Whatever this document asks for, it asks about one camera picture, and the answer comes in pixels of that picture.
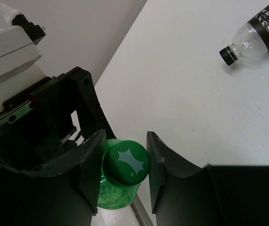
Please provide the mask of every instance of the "bottle cap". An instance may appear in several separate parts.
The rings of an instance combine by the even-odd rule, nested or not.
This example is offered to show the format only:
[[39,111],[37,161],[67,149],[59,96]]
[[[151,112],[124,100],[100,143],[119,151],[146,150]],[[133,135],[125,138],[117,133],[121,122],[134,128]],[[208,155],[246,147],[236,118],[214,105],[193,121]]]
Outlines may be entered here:
[[232,51],[232,49],[229,46],[222,49],[219,53],[220,53],[221,57],[224,59],[225,63],[227,63],[227,65],[229,65],[229,66],[238,60],[236,55],[234,54],[234,52]]
[[124,140],[113,145],[105,154],[103,172],[113,184],[133,186],[149,173],[149,155],[139,143]]

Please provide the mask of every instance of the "screw hole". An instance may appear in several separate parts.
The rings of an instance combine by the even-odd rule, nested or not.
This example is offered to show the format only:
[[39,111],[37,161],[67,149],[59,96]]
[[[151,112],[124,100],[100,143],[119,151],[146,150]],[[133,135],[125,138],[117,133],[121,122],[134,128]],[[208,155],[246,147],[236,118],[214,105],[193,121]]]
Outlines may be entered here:
[[15,120],[16,120],[16,116],[14,116],[14,115],[10,116],[8,119],[9,122],[13,122]]
[[85,80],[84,80],[84,85],[85,85],[85,86],[88,86],[88,84],[89,84],[89,80],[88,80],[88,79],[85,79]]
[[29,105],[29,107],[30,107],[31,109],[34,108],[34,103],[31,102],[30,105]]

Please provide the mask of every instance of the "table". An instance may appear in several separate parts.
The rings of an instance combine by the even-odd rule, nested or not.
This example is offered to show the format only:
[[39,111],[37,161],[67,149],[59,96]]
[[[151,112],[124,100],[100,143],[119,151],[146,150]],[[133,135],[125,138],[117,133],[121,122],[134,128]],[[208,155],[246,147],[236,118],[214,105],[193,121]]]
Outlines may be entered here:
[[[269,164],[269,54],[219,51],[269,0],[148,0],[96,85],[119,139],[154,131],[198,166]],[[148,180],[138,192],[151,215]]]

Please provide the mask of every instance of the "black connector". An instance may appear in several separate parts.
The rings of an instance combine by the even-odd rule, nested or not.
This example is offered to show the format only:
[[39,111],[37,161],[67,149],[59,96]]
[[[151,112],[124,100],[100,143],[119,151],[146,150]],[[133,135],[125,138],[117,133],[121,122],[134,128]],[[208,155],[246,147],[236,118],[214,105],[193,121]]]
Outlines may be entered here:
[[29,22],[23,14],[17,15],[12,21],[12,25],[21,26],[35,45],[37,45],[45,36],[44,31],[39,25]]

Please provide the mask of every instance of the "black bottle cap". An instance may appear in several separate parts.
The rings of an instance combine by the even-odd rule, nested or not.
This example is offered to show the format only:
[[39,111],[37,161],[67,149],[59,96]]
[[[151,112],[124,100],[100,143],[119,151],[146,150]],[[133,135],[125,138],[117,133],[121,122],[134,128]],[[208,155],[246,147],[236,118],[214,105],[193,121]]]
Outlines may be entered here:
[[227,63],[227,65],[231,65],[232,63],[238,60],[236,55],[229,46],[222,49],[219,53],[221,57],[224,59],[225,63]]

